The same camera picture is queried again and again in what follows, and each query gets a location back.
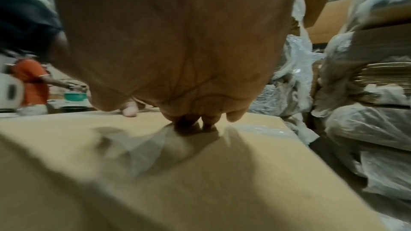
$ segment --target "person in orange shirt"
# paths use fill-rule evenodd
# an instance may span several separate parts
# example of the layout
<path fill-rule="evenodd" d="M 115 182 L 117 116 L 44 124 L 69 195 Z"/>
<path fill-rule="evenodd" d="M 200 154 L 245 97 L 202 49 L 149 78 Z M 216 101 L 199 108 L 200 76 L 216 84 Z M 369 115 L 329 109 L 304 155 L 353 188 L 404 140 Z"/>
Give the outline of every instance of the person in orange shirt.
<path fill-rule="evenodd" d="M 18 60 L 11 67 L 11 71 L 14 77 L 21 80 L 24 84 L 24 98 L 21 108 L 18 110 L 18 114 L 21 116 L 47 114 L 48 85 L 83 91 L 81 86 L 71 86 L 65 82 L 53 79 L 41 63 L 34 59 L 24 57 Z"/>

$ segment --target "orange t-shirt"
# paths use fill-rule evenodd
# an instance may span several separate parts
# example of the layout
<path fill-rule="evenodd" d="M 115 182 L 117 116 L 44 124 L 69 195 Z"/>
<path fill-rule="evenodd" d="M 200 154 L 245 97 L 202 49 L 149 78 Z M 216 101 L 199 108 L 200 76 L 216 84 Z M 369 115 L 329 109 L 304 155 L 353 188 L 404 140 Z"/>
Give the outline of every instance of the orange t-shirt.
<path fill-rule="evenodd" d="M 13 67 L 14 77 L 24 83 L 22 106 L 45 105 L 49 96 L 49 87 L 40 77 L 49 75 L 41 63 L 32 59 L 18 61 Z"/>

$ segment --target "orange shirt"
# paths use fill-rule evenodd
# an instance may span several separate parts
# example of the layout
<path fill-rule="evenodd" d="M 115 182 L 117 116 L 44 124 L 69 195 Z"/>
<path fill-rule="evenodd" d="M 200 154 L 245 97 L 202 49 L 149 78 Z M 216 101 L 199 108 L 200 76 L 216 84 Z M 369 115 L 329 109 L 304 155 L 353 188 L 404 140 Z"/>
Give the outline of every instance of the orange shirt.
<path fill-rule="evenodd" d="M 13 67 L 14 77 L 24 83 L 22 106 L 45 105 L 49 96 L 49 87 L 40 77 L 49 75 L 41 63 L 32 59 L 18 61 Z"/>

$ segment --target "green container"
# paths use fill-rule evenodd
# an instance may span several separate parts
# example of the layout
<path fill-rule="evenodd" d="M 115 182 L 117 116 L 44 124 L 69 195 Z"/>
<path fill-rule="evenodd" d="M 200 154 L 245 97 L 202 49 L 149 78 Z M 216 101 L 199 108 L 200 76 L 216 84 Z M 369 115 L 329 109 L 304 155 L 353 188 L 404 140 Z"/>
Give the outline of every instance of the green container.
<path fill-rule="evenodd" d="M 85 93 L 64 93 L 64 99 L 67 101 L 83 101 L 87 99 Z"/>

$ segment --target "white pants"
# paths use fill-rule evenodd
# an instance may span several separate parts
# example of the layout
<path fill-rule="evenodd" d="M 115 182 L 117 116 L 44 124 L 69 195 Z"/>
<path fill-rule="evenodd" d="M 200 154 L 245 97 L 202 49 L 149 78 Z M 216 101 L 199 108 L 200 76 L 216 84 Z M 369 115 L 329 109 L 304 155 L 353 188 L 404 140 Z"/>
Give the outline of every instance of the white pants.
<path fill-rule="evenodd" d="M 48 110 L 46 105 L 29 105 L 27 107 L 22 107 L 17 110 L 19 116 L 39 116 L 47 115 Z"/>

